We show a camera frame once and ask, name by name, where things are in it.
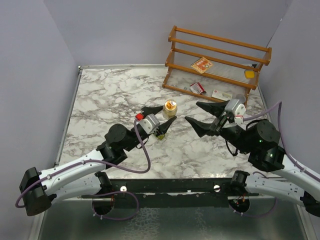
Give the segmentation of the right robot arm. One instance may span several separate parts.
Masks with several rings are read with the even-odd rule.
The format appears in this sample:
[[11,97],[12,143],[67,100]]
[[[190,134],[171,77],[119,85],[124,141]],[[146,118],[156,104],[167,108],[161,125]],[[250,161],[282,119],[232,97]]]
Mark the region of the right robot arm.
[[[234,155],[248,155],[248,162],[256,169],[285,179],[271,180],[237,170],[229,184],[234,195],[263,194],[280,198],[302,206],[309,214],[319,217],[320,175],[295,160],[283,145],[279,145],[280,127],[275,127],[268,119],[256,120],[255,116],[245,119],[246,107],[240,98],[218,103],[198,101],[196,105],[215,116],[212,123],[185,117],[200,138],[221,136],[227,146],[235,147]],[[242,128],[246,120],[249,123]]]

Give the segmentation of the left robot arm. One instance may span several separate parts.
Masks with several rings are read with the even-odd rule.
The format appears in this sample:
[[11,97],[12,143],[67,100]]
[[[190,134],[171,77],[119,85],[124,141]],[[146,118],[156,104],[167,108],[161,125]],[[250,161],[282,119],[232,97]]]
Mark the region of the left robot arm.
[[135,174],[147,173],[151,169],[148,154],[145,170],[128,169],[119,164],[127,158],[126,153],[134,148],[146,151],[145,143],[152,134],[163,136],[168,131],[176,117],[171,116],[166,122],[160,123],[156,115],[162,109],[162,106],[144,106],[135,116],[132,129],[120,123],[112,125],[102,144],[67,164],[45,170],[29,168],[20,182],[20,196],[15,207],[24,208],[28,216],[35,216],[65,199],[113,195],[114,187],[104,172],[109,168]]

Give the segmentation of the green pill organizer box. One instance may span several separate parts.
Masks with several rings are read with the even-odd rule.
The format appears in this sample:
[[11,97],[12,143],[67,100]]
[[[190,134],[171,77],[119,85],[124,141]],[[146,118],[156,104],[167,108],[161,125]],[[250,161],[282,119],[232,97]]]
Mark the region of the green pill organizer box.
[[156,136],[159,140],[162,140],[165,137],[165,134],[160,134]]

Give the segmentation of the clear pill bottle gold lid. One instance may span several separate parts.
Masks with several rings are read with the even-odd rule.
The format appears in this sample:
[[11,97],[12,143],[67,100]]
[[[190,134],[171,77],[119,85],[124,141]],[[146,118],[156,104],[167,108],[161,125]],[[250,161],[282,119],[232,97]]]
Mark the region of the clear pill bottle gold lid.
[[167,100],[162,108],[162,115],[165,119],[170,119],[176,116],[178,111],[178,104],[175,100]]

